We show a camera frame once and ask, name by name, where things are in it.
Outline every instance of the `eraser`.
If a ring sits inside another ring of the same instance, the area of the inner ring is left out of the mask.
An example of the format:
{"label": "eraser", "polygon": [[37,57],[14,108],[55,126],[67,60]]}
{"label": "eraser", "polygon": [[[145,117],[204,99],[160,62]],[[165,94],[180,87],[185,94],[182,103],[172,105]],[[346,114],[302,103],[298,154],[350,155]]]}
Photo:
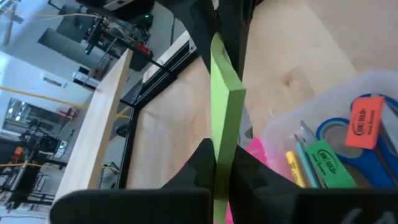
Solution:
{"label": "eraser", "polygon": [[328,188],[355,188],[356,183],[326,140],[305,148],[312,165]]}
{"label": "eraser", "polygon": [[353,103],[346,145],[374,149],[379,136],[384,97],[360,97]]}

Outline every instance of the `pen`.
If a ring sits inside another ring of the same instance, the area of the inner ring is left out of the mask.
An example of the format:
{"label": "pen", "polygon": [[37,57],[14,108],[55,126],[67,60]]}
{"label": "pen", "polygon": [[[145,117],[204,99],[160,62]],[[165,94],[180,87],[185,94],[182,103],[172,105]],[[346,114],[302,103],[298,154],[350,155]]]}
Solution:
{"label": "pen", "polygon": [[321,187],[320,181],[318,180],[315,170],[311,165],[310,159],[308,158],[308,155],[305,152],[304,144],[300,141],[297,135],[294,135],[294,138],[296,141],[298,156],[300,157],[300,160],[303,164],[304,171],[308,177],[308,181],[310,182],[311,187],[320,188]]}
{"label": "pen", "polygon": [[287,162],[290,164],[292,168],[292,175],[294,178],[295,183],[300,187],[305,187],[305,182],[303,175],[301,173],[299,164],[297,162],[296,156],[293,151],[286,152],[286,159]]}

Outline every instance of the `orange eraser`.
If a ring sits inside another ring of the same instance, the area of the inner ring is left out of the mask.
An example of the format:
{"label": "orange eraser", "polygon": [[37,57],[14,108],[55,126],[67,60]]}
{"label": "orange eraser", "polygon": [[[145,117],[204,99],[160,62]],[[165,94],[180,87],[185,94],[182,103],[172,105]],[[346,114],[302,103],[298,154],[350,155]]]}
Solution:
{"label": "orange eraser", "polygon": [[379,136],[383,96],[360,97],[353,103],[346,145],[374,149]]}

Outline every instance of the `workbench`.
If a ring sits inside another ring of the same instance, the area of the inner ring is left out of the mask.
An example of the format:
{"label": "workbench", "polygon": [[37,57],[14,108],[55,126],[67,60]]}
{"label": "workbench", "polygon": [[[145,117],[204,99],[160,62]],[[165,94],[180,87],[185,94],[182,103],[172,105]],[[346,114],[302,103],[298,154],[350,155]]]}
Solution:
{"label": "workbench", "polygon": [[[396,10],[398,2],[389,0],[270,0],[260,4],[251,23],[243,76],[254,134],[260,136],[270,122],[360,72],[372,68],[398,70]],[[158,62],[164,64],[172,58],[188,39],[184,33]],[[145,102],[139,113],[133,110],[131,121],[136,128],[126,138],[125,148],[132,149],[132,154],[125,153],[124,159],[129,162],[121,169],[127,167],[127,171],[120,174],[126,179],[121,184],[125,188],[163,186],[201,140],[210,137],[210,78],[201,58],[191,59],[193,62],[178,77],[170,78],[170,85]],[[120,80],[112,84],[109,96],[106,90],[96,93],[109,107],[96,114],[96,120],[109,121],[116,115],[113,106],[120,95],[117,86],[125,80],[122,70],[118,72],[112,74],[113,80],[116,75]],[[152,66],[144,84],[157,73],[159,69]],[[100,86],[106,86],[106,82],[107,78]],[[87,126],[93,120],[88,113],[81,135],[93,134]],[[106,130],[103,126],[96,129],[94,140],[101,146],[109,139]],[[95,187],[104,151],[92,147],[93,141],[90,146],[84,144],[81,135],[57,197]]]}

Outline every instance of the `wooden board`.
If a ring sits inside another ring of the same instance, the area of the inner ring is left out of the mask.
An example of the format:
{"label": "wooden board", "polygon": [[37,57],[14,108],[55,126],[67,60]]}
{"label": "wooden board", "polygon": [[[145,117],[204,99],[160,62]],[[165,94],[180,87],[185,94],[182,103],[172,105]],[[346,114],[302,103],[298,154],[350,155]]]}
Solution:
{"label": "wooden board", "polygon": [[[398,70],[398,14],[391,12],[396,10],[398,3],[390,0],[260,4],[251,24],[243,79],[254,134],[358,72]],[[208,88],[208,72],[198,59],[144,108],[130,188],[161,187],[202,138],[210,136]]]}
{"label": "wooden board", "polygon": [[76,190],[96,189],[132,52],[127,50],[98,85],[88,107],[55,200]]}

